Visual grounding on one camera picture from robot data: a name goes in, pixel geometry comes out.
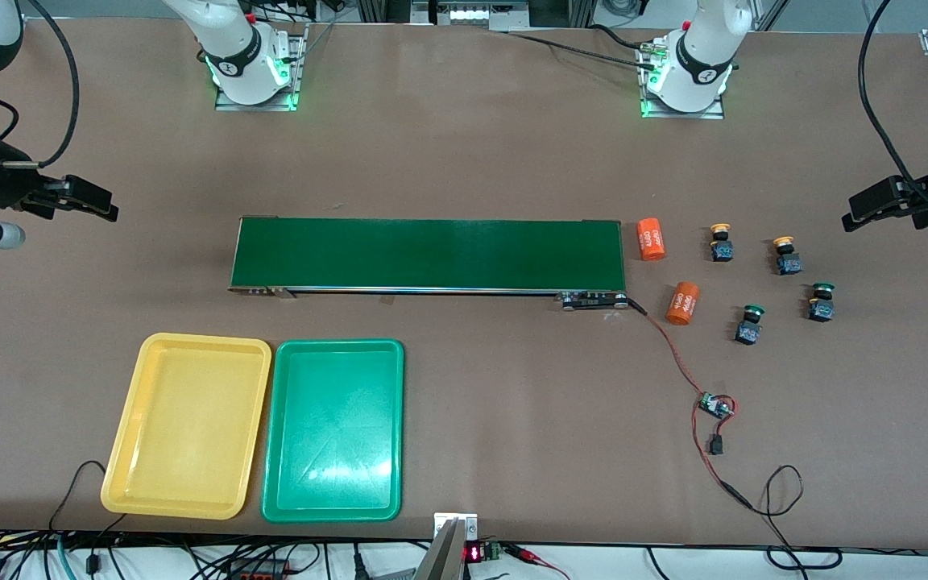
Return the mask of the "green push button switch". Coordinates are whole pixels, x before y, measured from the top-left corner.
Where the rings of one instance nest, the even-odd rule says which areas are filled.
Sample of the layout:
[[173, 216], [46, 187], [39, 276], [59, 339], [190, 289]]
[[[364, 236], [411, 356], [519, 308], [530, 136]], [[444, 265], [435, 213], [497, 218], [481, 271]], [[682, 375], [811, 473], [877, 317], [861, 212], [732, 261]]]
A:
[[830, 283], [814, 283], [811, 287], [809, 311], [807, 311], [809, 320], [824, 323], [833, 319], [835, 316], [833, 292], [835, 292], [835, 286]]
[[734, 331], [734, 341], [747, 346], [755, 345], [761, 334], [761, 319], [765, 309], [759, 304], [747, 304], [743, 310], [743, 319]]

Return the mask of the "orange 4680 cylinder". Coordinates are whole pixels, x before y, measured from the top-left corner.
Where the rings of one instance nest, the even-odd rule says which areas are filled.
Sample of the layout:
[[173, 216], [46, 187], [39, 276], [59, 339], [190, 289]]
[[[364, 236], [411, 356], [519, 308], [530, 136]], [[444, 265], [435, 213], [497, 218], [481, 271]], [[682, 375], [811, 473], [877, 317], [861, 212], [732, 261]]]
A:
[[641, 260], [658, 261], [666, 257], [663, 230], [656, 217], [639, 220], [635, 224], [635, 231]]
[[692, 322], [698, 305], [701, 289], [696, 283], [682, 280], [675, 286], [670, 298], [665, 319], [673, 325], [685, 326]]

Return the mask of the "yellow plastic tray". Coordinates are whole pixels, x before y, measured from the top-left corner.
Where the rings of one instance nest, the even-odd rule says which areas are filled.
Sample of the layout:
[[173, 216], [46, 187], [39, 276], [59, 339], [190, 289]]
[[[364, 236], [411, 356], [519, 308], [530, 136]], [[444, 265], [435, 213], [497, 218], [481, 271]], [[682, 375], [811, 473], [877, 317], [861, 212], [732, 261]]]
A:
[[156, 333], [140, 346], [100, 500], [118, 514], [227, 520], [246, 503], [272, 349]]

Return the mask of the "green conveyor belt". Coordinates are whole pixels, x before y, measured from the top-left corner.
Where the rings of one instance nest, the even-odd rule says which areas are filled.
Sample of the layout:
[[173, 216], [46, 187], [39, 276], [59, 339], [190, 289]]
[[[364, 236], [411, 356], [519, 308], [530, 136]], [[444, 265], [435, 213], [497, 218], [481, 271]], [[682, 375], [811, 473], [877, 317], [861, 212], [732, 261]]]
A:
[[243, 217], [229, 290], [549, 296], [566, 311], [630, 305], [614, 221]]

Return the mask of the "green plastic tray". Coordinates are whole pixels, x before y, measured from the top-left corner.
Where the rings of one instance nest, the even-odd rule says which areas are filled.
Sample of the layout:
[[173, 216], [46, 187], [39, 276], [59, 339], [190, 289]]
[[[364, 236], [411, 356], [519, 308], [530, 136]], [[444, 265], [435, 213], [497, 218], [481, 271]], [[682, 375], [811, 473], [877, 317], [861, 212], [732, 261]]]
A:
[[404, 370], [393, 338], [293, 339], [276, 350], [261, 494], [269, 524], [397, 517]]

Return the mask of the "red connector block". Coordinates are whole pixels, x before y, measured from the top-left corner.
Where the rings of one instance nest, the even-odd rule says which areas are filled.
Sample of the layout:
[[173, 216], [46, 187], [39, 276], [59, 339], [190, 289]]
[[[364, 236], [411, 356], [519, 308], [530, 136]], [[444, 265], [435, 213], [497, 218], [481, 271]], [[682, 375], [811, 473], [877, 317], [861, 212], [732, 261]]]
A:
[[239, 558], [227, 569], [227, 580], [286, 580], [290, 568], [281, 559]]

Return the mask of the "red clip lead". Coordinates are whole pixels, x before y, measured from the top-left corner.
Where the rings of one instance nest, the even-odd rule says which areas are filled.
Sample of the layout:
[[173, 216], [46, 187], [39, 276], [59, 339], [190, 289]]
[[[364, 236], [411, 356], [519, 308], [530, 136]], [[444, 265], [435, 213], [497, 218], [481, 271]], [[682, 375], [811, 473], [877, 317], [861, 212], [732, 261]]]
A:
[[553, 572], [560, 574], [565, 580], [572, 580], [571, 577], [566, 572], [564, 572], [563, 569], [557, 568], [557, 566], [553, 564], [549, 564], [549, 562], [547, 562], [544, 558], [539, 557], [539, 555], [537, 555], [536, 553], [534, 553], [533, 551], [529, 549], [520, 547], [520, 545], [509, 543], [509, 542], [501, 542], [500, 546], [502, 550], [504, 551], [504, 553], [509, 555], [509, 557], [519, 559], [519, 561], [522, 561], [524, 564], [527, 564], [527, 565], [537, 566], [537, 568], [544, 568], [544, 569], [552, 570]]

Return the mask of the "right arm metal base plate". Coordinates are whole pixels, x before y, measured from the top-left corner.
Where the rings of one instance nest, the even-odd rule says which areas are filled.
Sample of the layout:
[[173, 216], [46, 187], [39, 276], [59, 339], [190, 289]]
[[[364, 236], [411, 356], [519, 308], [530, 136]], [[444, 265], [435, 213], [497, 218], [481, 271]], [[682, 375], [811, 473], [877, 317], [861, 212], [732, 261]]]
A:
[[243, 103], [234, 100], [225, 91], [227, 82], [211, 69], [211, 81], [216, 85], [214, 109], [217, 111], [296, 111], [299, 109], [300, 89], [305, 73], [305, 56], [309, 29], [300, 34], [272, 28], [267, 23], [255, 23], [264, 43], [261, 54], [243, 74], [247, 81], [237, 84], [239, 97], [262, 97], [261, 101]]

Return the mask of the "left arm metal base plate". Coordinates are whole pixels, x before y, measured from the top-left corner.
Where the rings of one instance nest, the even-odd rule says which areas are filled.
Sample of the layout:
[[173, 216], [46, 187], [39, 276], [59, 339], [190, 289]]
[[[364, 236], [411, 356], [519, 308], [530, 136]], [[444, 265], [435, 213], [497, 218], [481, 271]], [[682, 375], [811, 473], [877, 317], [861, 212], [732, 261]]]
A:
[[[642, 118], [688, 118], [688, 120], [722, 120], [724, 118], [724, 98], [728, 77], [733, 73], [733, 66], [727, 68], [712, 78], [710, 84], [697, 85], [696, 82], [682, 81], [678, 78], [686, 76], [682, 67], [670, 65], [671, 49], [675, 43], [664, 35], [656, 37], [651, 43], [643, 43], [635, 52], [637, 62], [644, 64], [645, 68], [638, 71], [640, 82], [640, 111]], [[671, 106], [665, 97], [680, 100], [682, 104], [694, 100], [703, 102], [711, 96], [711, 102], [703, 109], [682, 110]]]

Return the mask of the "metal frame with light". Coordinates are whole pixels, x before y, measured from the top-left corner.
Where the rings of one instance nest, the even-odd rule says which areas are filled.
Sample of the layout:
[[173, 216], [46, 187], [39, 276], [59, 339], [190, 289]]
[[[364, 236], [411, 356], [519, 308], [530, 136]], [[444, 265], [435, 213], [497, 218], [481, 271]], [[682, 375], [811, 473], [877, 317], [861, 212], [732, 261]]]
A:
[[410, 0], [409, 23], [493, 31], [530, 28], [527, 0]]

